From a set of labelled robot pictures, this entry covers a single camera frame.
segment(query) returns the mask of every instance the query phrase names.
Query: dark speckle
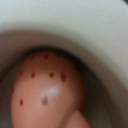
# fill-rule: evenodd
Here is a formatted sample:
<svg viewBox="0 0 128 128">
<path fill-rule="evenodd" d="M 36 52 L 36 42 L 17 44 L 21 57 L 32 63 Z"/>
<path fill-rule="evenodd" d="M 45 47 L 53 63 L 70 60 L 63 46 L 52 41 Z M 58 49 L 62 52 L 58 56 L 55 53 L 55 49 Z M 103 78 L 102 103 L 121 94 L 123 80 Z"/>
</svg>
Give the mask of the dark speckle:
<svg viewBox="0 0 128 128">
<path fill-rule="evenodd" d="M 43 105 L 47 105 L 48 104 L 48 98 L 45 96 L 45 97 L 43 97 L 43 99 L 42 99 L 42 104 Z"/>
<path fill-rule="evenodd" d="M 44 55 L 44 59 L 45 59 L 45 60 L 48 59 L 48 55 Z"/>
<path fill-rule="evenodd" d="M 66 81 L 66 75 L 65 75 L 64 72 L 61 73 L 60 78 L 61 78 L 61 81 L 62 82 L 65 82 Z"/>
<path fill-rule="evenodd" d="M 23 99 L 20 100 L 20 106 L 23 106 Z"/>
<path fill-rule="evenodd" d="M 31 74 L 31 78 L 34 78 L 36 76 L 35 72 Z"/>
<path fill-rule="evenodd" d="M 53 77 L 54 77 L 54 73 L 51 72 L 51 73 L 49 74 L 49 76 L 50 76 L 51 78 L 53 78 Z"/>
<path fill-rule="evenodd" d="M 21 71 L 21 72 L 20 72 L 20 76 L 22 76 L 23 74 L 24 74 L 24 72 L 23 72 L 23 71 Z"/>
<path fill-rule="evenodd" d="M 34 56 L 31 56 L 30 58 L 29 58 L 29 60 L 33 60 L 34 59 Z"/>
</svg>

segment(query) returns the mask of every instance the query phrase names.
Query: white bowl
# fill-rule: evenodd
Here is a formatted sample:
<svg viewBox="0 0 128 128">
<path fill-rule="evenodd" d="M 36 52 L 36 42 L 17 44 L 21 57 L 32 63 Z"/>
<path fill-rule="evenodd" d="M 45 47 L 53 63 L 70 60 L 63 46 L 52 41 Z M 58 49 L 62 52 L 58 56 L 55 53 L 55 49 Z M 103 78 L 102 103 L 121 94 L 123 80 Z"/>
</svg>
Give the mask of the white bowl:
<svg viewBox="0 0 128 128">
<path fill-rule="evenodd" d="M 94 127 L 100 124 L 106 128 L 128 127 L 127 23 L 128 7 L 120 0 L 3 1 L 0 4 L 1 79 L 31 48 L 47 45 L 66 50 L 96 74 L 107 92 L 107 108 L 103 108 L 109 112 L 109 123 L 88 117 Z M 5 96 L 0 94 L 2 105 L 6 104 Z M 1 127 L 10 127 L 7 115 L 0 115 L 0 121 L 4 122 Z"/>
</svg>

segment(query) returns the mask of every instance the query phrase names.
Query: white ceramic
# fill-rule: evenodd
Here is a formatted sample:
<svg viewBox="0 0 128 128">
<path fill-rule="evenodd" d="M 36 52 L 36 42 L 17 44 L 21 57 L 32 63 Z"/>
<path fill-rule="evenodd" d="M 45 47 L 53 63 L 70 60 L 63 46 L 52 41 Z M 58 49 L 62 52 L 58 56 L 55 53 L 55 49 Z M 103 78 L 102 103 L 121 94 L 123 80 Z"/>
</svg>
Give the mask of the white ceramic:
<svg viewBox="0 0 128 128">
<path fill-rule="evenodd" d="M 121 117 L 115 116 L 113 124 L 121 121 L 122 127 L 128 127 L 127 24 L 128 6 L 122 0 L 2 0 L 1 78 L 4 70 L 30 48 L 62 48 L 79 57 L 98 76 Z M 21 29 L 37 33 L 16 32 Z"/>
</svg>

